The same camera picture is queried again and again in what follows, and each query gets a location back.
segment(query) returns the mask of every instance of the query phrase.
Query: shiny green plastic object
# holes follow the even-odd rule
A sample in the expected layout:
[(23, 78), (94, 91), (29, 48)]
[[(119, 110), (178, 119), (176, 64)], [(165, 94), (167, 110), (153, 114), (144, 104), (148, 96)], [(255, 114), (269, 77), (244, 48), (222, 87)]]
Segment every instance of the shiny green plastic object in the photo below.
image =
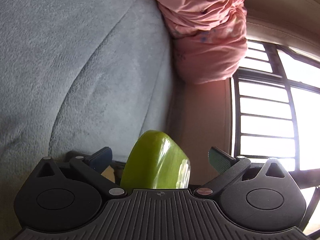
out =
[(146, 131), (134, 145), (124, 167), (120, 186), (135, 188), (187, 188), (190, 162), (165, 133)]

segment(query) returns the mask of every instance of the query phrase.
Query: window frame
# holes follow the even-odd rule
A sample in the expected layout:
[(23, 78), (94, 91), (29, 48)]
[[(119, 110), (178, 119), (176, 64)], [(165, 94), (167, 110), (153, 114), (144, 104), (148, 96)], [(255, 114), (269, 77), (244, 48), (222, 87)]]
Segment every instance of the window frame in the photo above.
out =
[[(268, 62), (271, 64), (272, 73), (261, 71), (261, 70), (255, 70), (245, 67), (239, 67), (239, 69), (236, 71), (236, 73), (233, 75), (234, 79), (234, 99), (235, 99), (235, 141), (234, 141), (234, 156), (241, 155), (241, 136), (253, 136), (253, 137), (267, 137), (267, 138), (289, 138), (294, 139), (295, 142), (295, 156), (291, 157), (295, 159), (295, 171), (300, 170), (300, 145), (299, 145), (299, 132), (298, 132), (298, 123), (297, 123), (297, 117), (296, 117), (296, 111), (293, 103), (293, 98), (291, 94), (291, 88), (298, 88), (306, 91), (310, 91), (313, 93), (320, 94), (320, 88), (304, 84), (302, 82), (297, 82), (293, 80), (289, 80), (286, 76), (286, 73), (284, 71), (284, 67), (282, 65), (281, 59), (278, 54), (278, 49), (283, 51), (284, 53), (288, 54), (295, 60), (299, 60), (301, 62), (307, 63), (309, 65), (312, 65), (314, 67), (317, 67), (320, 69), (320, 62), (313, 60), (311, 58), (305, 57), (301, 54), (296, 53), (289, 47), (281, 46), (278, 44), (272, 44), (268, 42), (260, 42), (260, 41), (252, 41), (248, 40), (250, 42), (262, 44), (265, 48), (265, 51), (259, 50), (259, 49), (252, 49), (255, 51), (265, 52), (269, 58), (268, 61), (246, 57), (249, 59), (257, 60), (257, 61), (263, 61)], [(264, 98), (256, 98), (256, 97), (250, 97), (250, 96), (242, 96), (239, 92), (239, 82), (247, 82), (247, 83), (253, 83), (253, 84), (259, 84), (259, 85), (267, 85), (277, 88), (285, 89), (288, 95), (289, 102), (280, 102), (276, 100), (270, 100), (270, 99), (264, 99)], [(263, 116), (263, 115), (253, 115), (253, 114), (245, 114), (241, 113), (240, 110), (240, 98), (252, 98), (252, 99), (259, 99), (264, 101), (271, 101), (271, 102), (277, 102), (282, 104), (288, 104), (290, 106), (291, 110), (291, 119), (290, 120), (293, 123), (293, 137), (280, 137), (280, 136), (267, 136), (267, 135), (256, 135), (256, 134), (246, 134), (241, 132), (241, 116), (256, 116), (256, 117), (264, 117), (264, 118), (271, 118), (271, 119), (279, 119), (277, 117), (270, 117), (270, 116)], [(259, 156), (259, 155), (243, 155), (247, 158), (254, 158), (254, 159), (267, 159), (269, 156)], [(279, 159), (287, 159), (288, 157), (280, 157), (280, 156), (273, 156), (277, 157)]]

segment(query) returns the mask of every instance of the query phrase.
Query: pink fabric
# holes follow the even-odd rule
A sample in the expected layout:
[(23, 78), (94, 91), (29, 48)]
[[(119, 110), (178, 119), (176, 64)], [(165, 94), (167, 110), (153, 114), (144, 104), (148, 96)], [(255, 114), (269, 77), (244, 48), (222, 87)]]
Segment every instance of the pink fabric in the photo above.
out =
[(231, 77), (247, 50), (244, 0), (157, 1), (181, 78), (200, 84)]

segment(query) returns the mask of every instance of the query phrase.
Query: fleece blanket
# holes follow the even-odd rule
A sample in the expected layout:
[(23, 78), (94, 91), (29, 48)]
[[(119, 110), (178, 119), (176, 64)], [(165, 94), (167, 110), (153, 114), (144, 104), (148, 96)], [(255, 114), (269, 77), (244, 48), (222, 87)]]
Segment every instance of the fleece blanket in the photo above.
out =
[(231, 77), (247, 50), (244, 0), (157, 1), (180, 77), (195, 84)]

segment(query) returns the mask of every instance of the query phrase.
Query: triangular hole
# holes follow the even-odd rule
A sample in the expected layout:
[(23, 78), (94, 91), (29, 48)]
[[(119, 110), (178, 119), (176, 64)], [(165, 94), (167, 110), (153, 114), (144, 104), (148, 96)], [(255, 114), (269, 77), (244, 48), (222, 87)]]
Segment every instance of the triangular hole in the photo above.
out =
[(54, 175), (54, 171), (51, 168), (49, 163), (46, 163), (45, 165), (43, 165), (41, 171), (38, 173), (38, 178), (41, 177), (48, 177), (48, 176), (53, 176)]
[(266, 173), (266, 176), (284, 178), (283, 172), (281, 171), (278, 164), (276, 164), (276, 163), (271, 163), (271, 165)]

